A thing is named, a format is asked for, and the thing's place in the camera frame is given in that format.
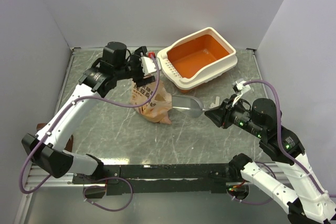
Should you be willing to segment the white bag sealing clip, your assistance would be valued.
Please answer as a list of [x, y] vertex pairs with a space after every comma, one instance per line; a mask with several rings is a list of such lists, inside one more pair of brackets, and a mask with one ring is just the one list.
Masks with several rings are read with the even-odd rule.
[[216, 97], [216, 98], [215, 98], [215, 102], [211, 103], [210, 106], [209, 106], [209, 108], [210, 108], [210, 109], [213, 109], [213, 108], [215, 108], [215, 107], [218, 107], [219, 104], [220, 104], [220, 97]]

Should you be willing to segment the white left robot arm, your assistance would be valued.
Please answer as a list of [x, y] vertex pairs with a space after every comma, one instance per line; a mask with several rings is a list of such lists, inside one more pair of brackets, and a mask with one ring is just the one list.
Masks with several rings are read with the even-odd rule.
[[121, 80], [131, 79], [138, 87], [159, 82], [160, 62], [147, 54], [145, 46], [133, 54], [121, 42], [109, 42], [78, 81], [72, 95], [53, 119], [35, 135], [22, 140], [28, 160], [49, 175], [60, 178], [68, 172], [84, 174], [92, 183], [103, 179], [103, 162], [96, 157], [66, 151], [73, 132], [90, 110], [104, 101]]

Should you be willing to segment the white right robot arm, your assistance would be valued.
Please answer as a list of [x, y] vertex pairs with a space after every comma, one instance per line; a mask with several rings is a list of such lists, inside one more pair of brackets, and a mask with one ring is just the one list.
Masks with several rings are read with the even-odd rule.
[[233, 104], [234, 97], [204, 114], [217, 127], [234, 125], [259, 139], [259, 146], [282, 170], [292, 185], [286, 187], [262, 171], [247, 155], [241, 153], [229, 162], [229, 175], [235, 181], [246, 180], [273, 199], [287, 214], [291, 223], [330, 223], [335, 220], [335, 202], [320, 183], [309, 164], [305, 149], [294, 132], [281, 127], [277, 135], [276, 105], [271, 99], [259, 98], [244, 107], [245, 100]]

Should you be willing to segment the grey metal litter scoop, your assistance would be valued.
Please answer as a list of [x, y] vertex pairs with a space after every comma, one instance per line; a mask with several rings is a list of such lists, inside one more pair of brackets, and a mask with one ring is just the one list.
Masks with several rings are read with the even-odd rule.
[[198, 118], [208, 111], [200, 99], [190, 95], [173, 95], [172, 108], [191, 118]]

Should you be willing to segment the pink cat litter bag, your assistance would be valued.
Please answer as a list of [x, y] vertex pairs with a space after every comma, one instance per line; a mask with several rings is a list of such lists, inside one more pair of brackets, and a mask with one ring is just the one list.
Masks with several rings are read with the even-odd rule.
[[[146, 101], [155, 89], [156, 83], [137, 87], [132, 82], [131, 99], [132, 105], [139, 105]], [[146, 120], [152, 123], [172, 124], [169, 118], [169, 110], [172, 109], [172, 96], [165, 89], [162, 80], [159, 82], [158, 89], [151, 101], [141, 107], [134, 108]]]

